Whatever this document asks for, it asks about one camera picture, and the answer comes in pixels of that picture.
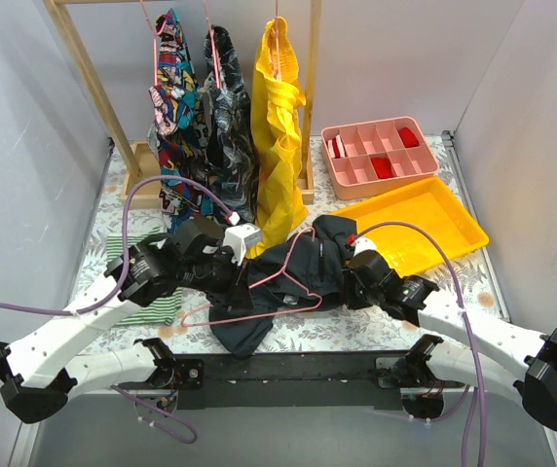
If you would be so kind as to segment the pink wire hanger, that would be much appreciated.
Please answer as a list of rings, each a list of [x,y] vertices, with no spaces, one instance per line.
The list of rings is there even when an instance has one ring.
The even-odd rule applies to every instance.
[[[190,310],[190,311],[186,312],[181,317],[180,326],[184,327],[184,328],[201,327],[201,326],[218,326],[218,325],[233,324],[233,323],[238,323],[238,322],[243,322],[243,321],[248,321],[248,320],[274,317],[274,316],[283,315],[283,314],[308,312],[308,311],[318,309],[323,303],[323,297],[318,293],[312,292],[306,285],[302,284],[296,278],[292,277],[288,273],[288,270],[287,270],[289,261],[291,259],[292,253],[293,253],[293,250],[295,249],[295,246],[296,246],[297,242],[299,241],[299,238],[303,234],[306,234],[306,233],[311,234],[311,240],[315,239],[316,233],[315,233],[315,230],[314,230],[313,227],[307,227],[307,228],[299,231],[296,235],[293,236],[293,239],[289,243],[289,249],[286,253],[286,256],[285,256],[285,259],[283,261],[283,264],[282,264],[281,268],[277,272],[275,272],[274,274],[272,274],[268,277],[265,277],[264,279],[261,279],[261,280],[255,282],[255,283],[250,284],[248,286],[248,289],[249,289],[251,298],[255,298],[255,299],[261,299],[262,297],[270,298],[270,295],[273,295],[274,297],[276,297],[277,294],[275,294],[270,289],[269,283],[276,282],[278,279],[282,278],[283,281],[290,282],[294,287],[298,288],[302,293],[304,293],[304,298],[306,300],[306,304],[309,304],[309,306],[305,305],[304,307],[296,307],[295,305],[288,305],[284,302],[281,302],[281,303],[277,303],[278,308],[275,311],[272,311],[272,312],[253,313],[251,311],[248,314],[238,316],[238,317],[232,317],[232,318],[221,319],[221,320],[211,320],[211,321],[206,321],[206,322],[195,322],[195,323],[192,323],[192,324],[187,324],[186,319],[189,316],[191,316],[194,313],[208,307],[208,305],[203,305],[203,306],[200,306],[198,308],[195,308],[193,310]]]

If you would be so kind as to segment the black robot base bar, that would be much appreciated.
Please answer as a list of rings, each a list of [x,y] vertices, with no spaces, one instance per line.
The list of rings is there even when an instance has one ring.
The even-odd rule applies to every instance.
[[[175,382],[155,387],[125,383],[125,389],[157,395],[177,391],[177,408],[313,408],[370,407],[399,410],[401,397],[442,397],[430,377],[410,377],[391,367],[404,350],[260,353],[239,358],[230,354],[179,354]]]

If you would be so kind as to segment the dark navy shorts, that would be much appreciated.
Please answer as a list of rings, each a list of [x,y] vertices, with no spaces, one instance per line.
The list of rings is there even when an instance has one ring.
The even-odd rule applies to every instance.
[[[247,357],[273,329],[278,310],[367,306],[348,273],[356,221],[320,215],[313,229],[247,262],[225,296],[211,296],[210,330],[228,352]]]

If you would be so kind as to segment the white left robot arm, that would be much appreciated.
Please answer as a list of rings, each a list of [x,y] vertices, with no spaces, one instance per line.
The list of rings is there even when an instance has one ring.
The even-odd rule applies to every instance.
[[[84,350],[120,321],[180,288],[229,297],[242,276],[247,249],[260,239],[252,224],[222,228],[206,218],[141,239],[128,248],[127,264],[122,258],[111,261],[61,316],[20,340],[0,342],[0,395],[6,408],[24,423],[36,423],[75,397],[122,383],[199,386],[190,380],[199,364],[177,362],[159,338],[109,353]]]

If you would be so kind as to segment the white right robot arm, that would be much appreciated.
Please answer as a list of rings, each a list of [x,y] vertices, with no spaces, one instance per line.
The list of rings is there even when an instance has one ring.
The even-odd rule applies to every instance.
[[[479,309],[459,309],[435,283],[399,276],[370,246],[356,246],[345,284],[348,307],[375,305],[393,319],[430,332],[405,357],[415,384],[482,382],[557,432],[557,328],[544,334]]]

